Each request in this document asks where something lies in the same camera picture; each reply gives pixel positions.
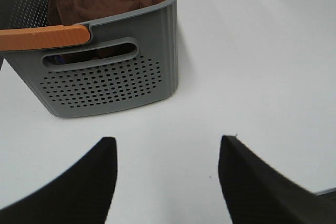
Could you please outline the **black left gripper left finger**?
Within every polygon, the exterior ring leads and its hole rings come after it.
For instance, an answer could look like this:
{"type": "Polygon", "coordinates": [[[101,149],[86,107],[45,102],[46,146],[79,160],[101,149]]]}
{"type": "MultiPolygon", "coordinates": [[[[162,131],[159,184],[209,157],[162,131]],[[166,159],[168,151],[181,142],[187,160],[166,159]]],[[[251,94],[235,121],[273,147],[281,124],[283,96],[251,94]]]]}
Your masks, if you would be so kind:
{"type": "Polygon", "coordinates": [[[53,181],[1,209],[1,223],[105,223],[116,182],[116,140],[103,137],[53,181]]]}

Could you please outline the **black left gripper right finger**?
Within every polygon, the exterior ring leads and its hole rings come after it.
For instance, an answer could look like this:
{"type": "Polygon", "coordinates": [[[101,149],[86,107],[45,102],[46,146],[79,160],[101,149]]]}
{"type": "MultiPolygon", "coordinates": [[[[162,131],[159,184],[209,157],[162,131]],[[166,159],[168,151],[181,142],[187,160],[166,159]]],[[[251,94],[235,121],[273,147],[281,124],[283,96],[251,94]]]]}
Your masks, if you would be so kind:
{"type": "Polygon", "coordinates": [[[233,223],[335,223],[335,203],[277,172],[234,136],[222,136],[218,178],[233,223]]]}

